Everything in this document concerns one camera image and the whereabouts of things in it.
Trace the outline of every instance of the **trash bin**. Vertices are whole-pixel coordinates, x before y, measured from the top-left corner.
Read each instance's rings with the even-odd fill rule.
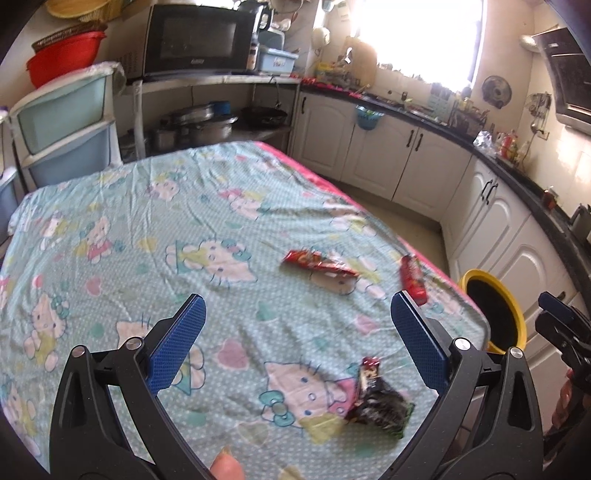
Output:
[[[503,355],[512,346],[522,350],[527,343],[527,328],[519,304],[509,290],[484,270],[469,270],[459,287],[478,305],[491,326],[487,350]]]

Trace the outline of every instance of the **hand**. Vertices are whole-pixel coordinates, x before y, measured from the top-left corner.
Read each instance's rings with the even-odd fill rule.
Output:
[[[560,389],[560,398],[558,399],[556,409],[552,415],[552,425],[556,429],[559,429],[569,418],[568,406],[570,399],[573,396],[573,384],[570,381],[571,377],[573,376],[572,369],[569,369],[569,371],[566,372],[566,376],[568,380]],[[583,407],[586,409],[591,407],[591,395],[585,395],[583,397]]]
[[[224,447],[217,454],[209,469],[217,480],[245,480],[242,466],[231,454],[228,447]]]

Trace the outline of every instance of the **window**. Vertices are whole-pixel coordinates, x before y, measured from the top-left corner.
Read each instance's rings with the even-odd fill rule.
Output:
[[[359,38],[376,49],[378,62],[461,90],[475,74],[482,10],[482,0],[365,0]]]

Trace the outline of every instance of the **countertop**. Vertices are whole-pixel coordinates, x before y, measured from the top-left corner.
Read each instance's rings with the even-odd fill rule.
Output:
[[[542,206],[541,196],[543,189],[533,182],[533,180],[509,164],[486,155],[474,147],[472,142],[461,134],[454,132],[444,125],[407,112],[401,106],[390,105],[387,102],[381,102],[380,100],[367,96],[355,98],[351,97],[345,91],[310,85],[302,85],[301,90],[302,92],[310,92],[345,100],[370,108],[376,112],[382,112],[400,118],[410,124],[441,135],[482,160],[530,209],[532,216],[548,236],[566,270],[569,272],[569,276],[577,291],[582,295],[587,311],[591,313],[591,246],[587,243],[582,245],[574,238],[568,228],[569,218],[559,207],[552,212],[548,212]]]

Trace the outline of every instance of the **hello kitty print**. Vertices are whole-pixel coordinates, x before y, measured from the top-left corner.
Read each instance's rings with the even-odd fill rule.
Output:
[[[436,400],[389,312],[408,248],[327,181],[263,144],[190,149],[29,194],[0,271],[0,403],[49,466],[53,402],[76,345],[125,348],[192,293],[206,324],[158,400],[210,465],[229,445],[247,478],[379,478]],[[343,278],[282,259],[328,252]],[[486,323],[428,265],[426,314],[482,346]],[[345,420],[364,356],[415,411],[402,440]],[[122,391],[109,389],[147,458]]]

